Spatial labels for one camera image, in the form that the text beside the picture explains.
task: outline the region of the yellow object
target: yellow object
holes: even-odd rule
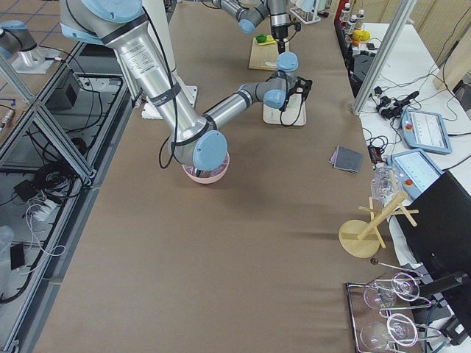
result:
[[[353,31],[352,40],[355,42],[366,42],[371,38],[371,35],[368,31],[364,29],[356,29]]]
[[[276,44],[276,42],[277,41],[275,39],[273,39],[273,37],[271,35],[267,35],[266,36],[266,41],[263,42],[263,43],[259,43],[258,45],[259,46],[268,46],[270,44]]]

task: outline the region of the table surface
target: table surface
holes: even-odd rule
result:
[[[268,77],[222,11],[178,4],[171,37],[200,113]],[[224,127],[231,163],[215,185],[160,170],[168,128],[133,114],[36,352],[353,352],[344,283],[386,271],[346,253],[338,229],[369,219],[357,207],[372,170],[328,162],[339,144],[367,156],[332,23],[304,26],[291,50],[314,80],[308,123],[266,125],[252,107]],[[386,243],[378,258],[393,263]]]
[[[0,23],[9,20],[23,21],[39,46],[50,46],[70,52],[76,43],[65,38],[60,31],[58,1],[1,0]],[[9,60],[10,63],[13,63],[16,57],[18,57],[17,54]],[[54,63],[47,74],[19,74],[19,76],[36,95],[58,67],[59,63]],[[9,101],[2,99],[15,99],[17,105],[13,107],[16,110],[13,120],[0,132],[0,145],[5,142],[24,111],[28,109],[28,104],[21,99],[11,85],[7,84],[4,77],[0,76],[0,104],[10,105]],[[6,108],[0,107],[0,117],[3,117],[6,112]]]
[[[372,37],[379,39],[383,38],[387,28],[388,24],[365,24],[365,29],[371,32]],[[401,32],[398,42],[392,50],[386,65],[381,71],[377,85],[382,88],[387,88],[385,94],[388,97],[407,95],[415,90],[419,90],[420,94],[417,97],[417,101],[426,99],[421,102],[422,108],[420,109],[440,113],[444,119],[448,119],[445,120],[445,126],[449,134],[471,132],[470,118],[467,116],[461,105],[455,99],[452,99],[452,96],[448,91],[439,91],[435,88],[433,85],[433,76],[430,76],[428,79],[419,79],[415,83],[402,88],[393,87],[396,86],[396,84],[413,82],[416,78],[425,76],[430,72],[437,74],[438,68],[415,28],[412,25],[407,24]],[[371,99],[367,102],[364,111],[375,111],[375,104]],[[390,141],[394,141],[395,133],[389,126],[389,121],[383,119],[377,113],[362,113],[360,117],[363,127],[371,131],[373,136],[386,135]],[[369,132],[365,131],[364,134],[365,138],[370,137]],[[431,157],[431,159],[440,168],[450,167],[460,162],[471,153],[471,135],[459,138],[450,138],[450,142],[453,147],[453,152],[451,154],[441,155],[428,153],[428,156]],[[389,146],[386,149],[386,153],[400,153],[407,149],[409,148],[402,141],[396,146]],[[451,169],[453,175],[463,185],[468,193],[471,193],[470,164],[471,160],[468,160],[459,167]],[[394,217],[389,223],[389,229],[400,264],[415,264],[417,261],[414,259],[414,256],[406,243],[404,234]],[[433,323],[433,326],[440,327],[440,325],[443,325],[445,322],[446,319],[438,320]],[[436,348],[441,343],[441,338],[432,340],[432,342],[433,346]],[[471,339],[468,338],[460,346],[447,346],[441,352],[465,353],[470,351]]]

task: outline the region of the round wooden base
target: round wooden base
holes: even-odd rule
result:
[[[380,248],[380,241],[373,233],[364,240],[357,238],[367,226],[367,222],[352,219],[343,223],[339,229],[340,244],[349,254],[362,259],[372,257]]]

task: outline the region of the plastic bottle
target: plastic bottle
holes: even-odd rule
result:
[[[358,10],[358,14],[356,16],[355,29],[362,29],[364,21],[365,21],[365,10]]]
[[[339,20],[342,26],[344,26],[348,22],[349,19],[350,19],[350,3],[347,2],[345,4],[345,7],[341,9]]]
[[[15,233],[9,226],[0,227],[0,263],[10,260],[10,247],[14,237]]]
[[[345,34],[346,35],[353,34],[353,30],[355,29],[355,25],[356,25],[356,15],[352,15],[350,20],[345,25]]]

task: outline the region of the metal post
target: metal post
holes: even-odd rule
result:
[[[401,0],[399,7],[397,8],[396,15],[392,20],[391,24],[384,35],[384,39],[381,42],[381,47],[373,60],[371,67],[366,74],[365,80],[361,84],[361,88],[353,102],[353,114],[359,115],[363,110],[363,107],[375,85],[378,77],[380,76],[381,70],[391,54],[394,45],[399,38],[400,32],[403,30],[406,21],[408,20],[412,10],[414,9],[417,0]]]
[[[36,113],[35,123],[39,130],[46,135],[53,147],[65,158],[84,185],[91,185],[96,170],[88,165],[88,162],[42,102],[39,103]]]
[[[15,88],[16,92],[21,98],[29,104],[35,101],[35,95],[32,94],[28,86],[23,82],[20,76],[16,73],[11,64],[0,55],[0,74],[7,80],[7,82]]]

